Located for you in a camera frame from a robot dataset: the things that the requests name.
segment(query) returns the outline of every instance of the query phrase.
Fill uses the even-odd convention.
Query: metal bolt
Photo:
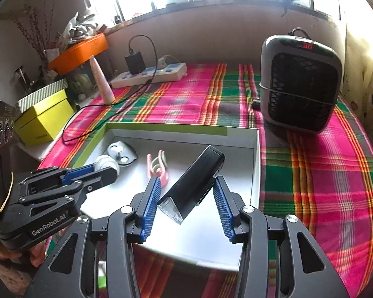
[[[78,217],[78,223],[80,223],[80,224],[86,223],[87,221],[88,221],[88,217],[85,216],[85,215],[82,215],[82,216]]]
[[[290,214],[290,215],[287,216],[287,220],[288,220],[289,222],[291,222],[291,223],[295,223],[295,222],[298,221],[298,218],[297,218],[297,216],[295,216],[295,215],[293,215],[293,214]]]
[[[123,214],[130,214],[133,211],[133,208],[131,206],[123,206],[120,211]]]
[[[251,205],[245,205],[242,207],[243,212],[245,213],[253,213],[254,212],[254,207]]]

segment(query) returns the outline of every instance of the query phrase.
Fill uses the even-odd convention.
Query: pink clip
[[[160,178],[162,187],[165,187],[169,182],[169,173],[167,172],[167,161],[163,150],[159,150],[159,155],[152,160],[150,154],[146,156],[148,178],[156,176]]]

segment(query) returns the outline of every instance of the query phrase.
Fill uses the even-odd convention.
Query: white power strip
[[[153,77],[155,67],[146,68],[142,73],[131,75],[130,72],[121,73],[110,82],[113,88],[134,86],[145,84],[148,79]],[[152,83],[176,82],[187,75],[187,65],[177,63],[167,65],[165,68],[156,72]]]

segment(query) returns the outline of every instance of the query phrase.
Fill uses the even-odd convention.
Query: red indicator light
[[[310,43],[307,43],[307,42],[303,42],[301,44],[301,47],[305,48],[305,49],[313,49],[313,46]]]

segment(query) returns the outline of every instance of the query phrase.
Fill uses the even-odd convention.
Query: orange box
[[[48,64],[48,69],[56,71],[59,75],[65,75],[86,62],[91,56],[96,56],[107,49],[109,46],[105,35],[96,35],[65,50]]]

